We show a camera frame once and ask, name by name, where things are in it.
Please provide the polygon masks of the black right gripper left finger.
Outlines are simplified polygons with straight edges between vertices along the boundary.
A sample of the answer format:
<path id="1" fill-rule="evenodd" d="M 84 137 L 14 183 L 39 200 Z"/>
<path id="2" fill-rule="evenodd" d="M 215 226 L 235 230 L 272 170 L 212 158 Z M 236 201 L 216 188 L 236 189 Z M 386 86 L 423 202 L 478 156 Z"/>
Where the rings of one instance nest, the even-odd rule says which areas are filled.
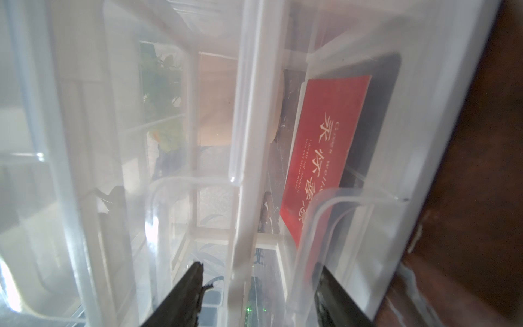
<path id="1" fill-rule="evenodd" d="M 203 276 L 204 264 L 194 262 L 141 327 L 198 326 L 205 292 L 212 289 Z"/>

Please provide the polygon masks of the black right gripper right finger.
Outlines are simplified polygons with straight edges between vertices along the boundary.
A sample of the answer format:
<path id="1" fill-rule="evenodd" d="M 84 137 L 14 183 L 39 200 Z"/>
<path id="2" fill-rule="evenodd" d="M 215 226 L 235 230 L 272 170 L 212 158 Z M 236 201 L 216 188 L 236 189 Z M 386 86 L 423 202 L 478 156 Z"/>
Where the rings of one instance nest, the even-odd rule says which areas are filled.
<path id="1" fill-rule="evenodd" d="M 314 294 L 318 326 L 374 327 L 334 275 L 317 263 L 313 273 L 318 284 Z"/>

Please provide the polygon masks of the white plastic drawer organizer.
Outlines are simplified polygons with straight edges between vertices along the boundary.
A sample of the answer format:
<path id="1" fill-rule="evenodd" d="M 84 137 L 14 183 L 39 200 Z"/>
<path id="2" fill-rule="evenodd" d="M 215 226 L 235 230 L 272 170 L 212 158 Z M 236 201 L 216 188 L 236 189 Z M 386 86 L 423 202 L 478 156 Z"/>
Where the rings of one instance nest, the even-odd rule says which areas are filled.
<path id="1" fill-rule="evenodd" d="M 199 326 L 284 326 L 276 145 L 298 1 L 1 2 L 1 325 L 141 326 L 194 262 Z M 148 133 L 140 44 L 182 69 L 185 143 Z M 238 61 L 231 144 L 199 139 L 199 56 Z"/>

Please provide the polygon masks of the red printed postcard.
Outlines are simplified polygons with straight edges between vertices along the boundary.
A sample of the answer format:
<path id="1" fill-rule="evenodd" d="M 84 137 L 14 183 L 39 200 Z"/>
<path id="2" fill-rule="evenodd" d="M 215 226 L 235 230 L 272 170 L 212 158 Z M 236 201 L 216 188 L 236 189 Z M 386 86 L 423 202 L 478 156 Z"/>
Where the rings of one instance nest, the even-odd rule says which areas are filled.
<path id="1" fill-rule="evenodd" d="M 306 82 L 280 210 L 296 244 L 316 193 L 340 185 L 371 79 Z"/>

